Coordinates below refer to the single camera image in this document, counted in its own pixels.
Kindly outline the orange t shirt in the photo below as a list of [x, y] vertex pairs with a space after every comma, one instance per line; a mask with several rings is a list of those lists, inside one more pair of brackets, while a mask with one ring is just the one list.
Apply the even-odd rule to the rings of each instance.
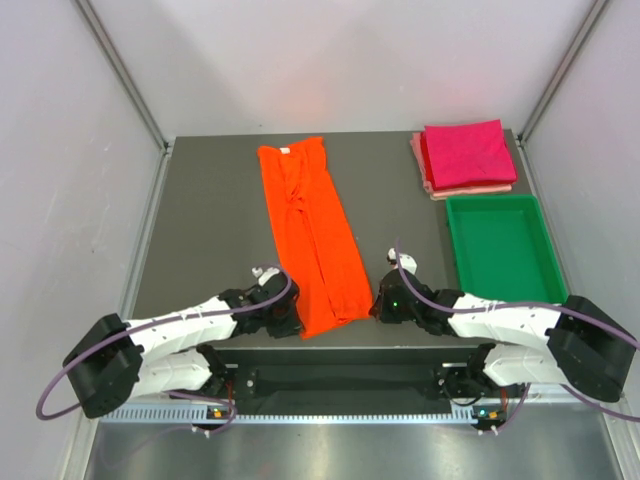
[[305, 339], [365, 319], [372, 290], [321, 137], [257, 150], [281, 265], [299, 287]]

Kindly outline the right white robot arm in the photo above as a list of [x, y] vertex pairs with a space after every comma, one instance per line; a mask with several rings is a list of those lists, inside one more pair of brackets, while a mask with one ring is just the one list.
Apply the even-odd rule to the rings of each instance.
[[387, 324], [413, 322], [435, 336], [481, 340], [455, 376], [456, 388], [473, 396], [517, 384], [562, 384], [615, 403], [635, 355], [633, 337], [575, 295], [562, 305], [508, 304], [431, 290], [410, 272], [393, 269], [381, 280], [370, 314]]

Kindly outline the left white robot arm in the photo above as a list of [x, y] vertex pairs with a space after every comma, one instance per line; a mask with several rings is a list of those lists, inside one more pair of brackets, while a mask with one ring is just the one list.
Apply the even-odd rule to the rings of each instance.
[[216, 396], [226, 367], [212, 345], [266, 330], [273, 338], [301, 332], [297, 284], [277, 268], [260, 269], [255, 285], [227, 289], [183, 310], [147, 319], [99, 319], [63, 361], [80, 408], [103, 417], [128, 400], [171, 390]]

